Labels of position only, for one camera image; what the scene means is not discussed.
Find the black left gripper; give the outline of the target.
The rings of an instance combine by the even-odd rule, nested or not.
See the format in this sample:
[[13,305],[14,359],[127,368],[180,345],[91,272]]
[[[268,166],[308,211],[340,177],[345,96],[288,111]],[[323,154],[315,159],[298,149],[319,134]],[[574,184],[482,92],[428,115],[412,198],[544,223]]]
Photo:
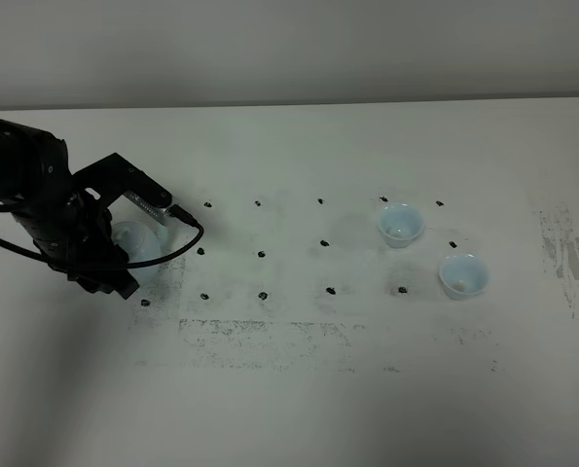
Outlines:
[[96,264],[124,266],[127,253],[112,241],[109,206],[126,191],[155,207],[168,207],[172,195],[142,170],[114,153],[71,174],[52,173],[41,197],[16,213],[52,268],[88,292],[117,293],[128,299],[139,283],[123,270],[97,270]]

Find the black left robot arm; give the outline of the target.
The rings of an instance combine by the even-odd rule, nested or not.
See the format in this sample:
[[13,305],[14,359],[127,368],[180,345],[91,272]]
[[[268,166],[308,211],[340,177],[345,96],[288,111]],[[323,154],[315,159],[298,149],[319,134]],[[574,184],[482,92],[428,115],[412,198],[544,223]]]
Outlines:
[[126,299],[139,287],[128,254],[112,239],[110,205],[131,194],[164,209],[171,194],[118,154],[76,173],[66,143],[51,133],[0,120],[0,212],[31,236],[32,255],[90,293]]

